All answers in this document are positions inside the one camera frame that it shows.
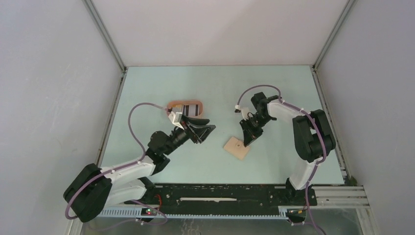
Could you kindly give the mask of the striped black white card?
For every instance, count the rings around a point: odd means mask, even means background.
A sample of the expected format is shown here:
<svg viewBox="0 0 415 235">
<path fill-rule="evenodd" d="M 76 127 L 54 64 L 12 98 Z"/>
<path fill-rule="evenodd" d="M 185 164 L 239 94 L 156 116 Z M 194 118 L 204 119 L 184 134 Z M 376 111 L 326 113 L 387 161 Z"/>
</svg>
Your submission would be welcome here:
<svg viewBox="0 0 415 235">
<path fill-rule="evenodd" d="M 183 105 L 183 114 L 188 117 L 197 117 L 199 115 L 198 104 Z"/>
</svg>

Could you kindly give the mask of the tan leather card holder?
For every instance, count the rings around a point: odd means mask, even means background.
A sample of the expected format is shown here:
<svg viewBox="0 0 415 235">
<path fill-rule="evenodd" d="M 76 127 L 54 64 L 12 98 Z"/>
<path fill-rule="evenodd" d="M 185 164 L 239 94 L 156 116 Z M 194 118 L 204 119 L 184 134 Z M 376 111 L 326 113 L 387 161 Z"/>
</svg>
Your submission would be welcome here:
<svg viewBox="0 0 415 235">
<path fill-rule="evenodd" d="M 242 161 L 250 151 L 250 146 L 245 146 L 242 140 L 231 137 L 224 145 L 223 149 Z"/>
</svg>

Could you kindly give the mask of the pink oval tray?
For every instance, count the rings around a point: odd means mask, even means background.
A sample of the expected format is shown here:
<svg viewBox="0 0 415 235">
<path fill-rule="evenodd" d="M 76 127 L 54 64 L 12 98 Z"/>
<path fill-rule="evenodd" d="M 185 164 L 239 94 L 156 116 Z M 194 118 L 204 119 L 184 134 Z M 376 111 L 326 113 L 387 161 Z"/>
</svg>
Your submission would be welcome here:
<svg viewBox="0 0 415 235">
<path fill-rule="evenodd" d="M 172 105 L 175 104 L 182 104 L 182 105 L 188 105 L 188 104 L 198 104 L 199 105 L 199 115 L 197 117 L 191 117 L 191 118 L 202 118 L 203 117 L 203 111 L 204 111 L 204 107 L 203 107 L 203 103 L 199 100 L 173 100 L 170 101 L 167 104 L 167 108 L 171 109 Z"/>
</svg>

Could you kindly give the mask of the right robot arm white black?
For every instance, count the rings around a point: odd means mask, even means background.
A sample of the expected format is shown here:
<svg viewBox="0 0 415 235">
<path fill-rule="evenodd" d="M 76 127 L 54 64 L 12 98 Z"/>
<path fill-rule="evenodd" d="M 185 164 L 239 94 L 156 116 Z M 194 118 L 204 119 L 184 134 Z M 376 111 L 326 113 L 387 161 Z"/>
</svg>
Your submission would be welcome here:
<svg viewBox="0 0 415 235">
<path fill-rule="evenodd" d="M 271 120 L 282 120 L 292 125 L 299 160 L 279 198 L 287 204 L 307 204 L 311 181 L 319 165 L 336 147 L 325 112 L 321 109 L 308 112 L 287 103 L 279 95 L 266 97 L 263 92 L 256 93 L 251 102 L 255 113 L 239 104 L 235 106 L 235 112 L 242 115 L 243 145 L 248 147 L 258 139 L 263 134 L 263 127 Z"/>
</svg>

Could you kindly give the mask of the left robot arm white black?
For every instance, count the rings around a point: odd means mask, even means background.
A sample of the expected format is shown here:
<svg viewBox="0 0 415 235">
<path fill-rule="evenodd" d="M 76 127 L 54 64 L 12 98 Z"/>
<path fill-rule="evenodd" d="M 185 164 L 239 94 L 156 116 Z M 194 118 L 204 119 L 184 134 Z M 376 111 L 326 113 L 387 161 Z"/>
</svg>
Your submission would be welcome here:
<svg viewBox="0 0 415 235">
<path fill-rule="evenodd" d="M 165 169 L 170 162 L 167 155 L 186 141 L 203 143 L 215 128 L 209 119 L 182 116 L 169 135 L 163 131 L 151 135 L 143 157 L 110 167 L 85 166 L 63 194 L 68 204 L 66 218 L 86 223 L 116 204 L 133 200 L 151 203 L 155 186 L 149 177 Z"/>
</svg>

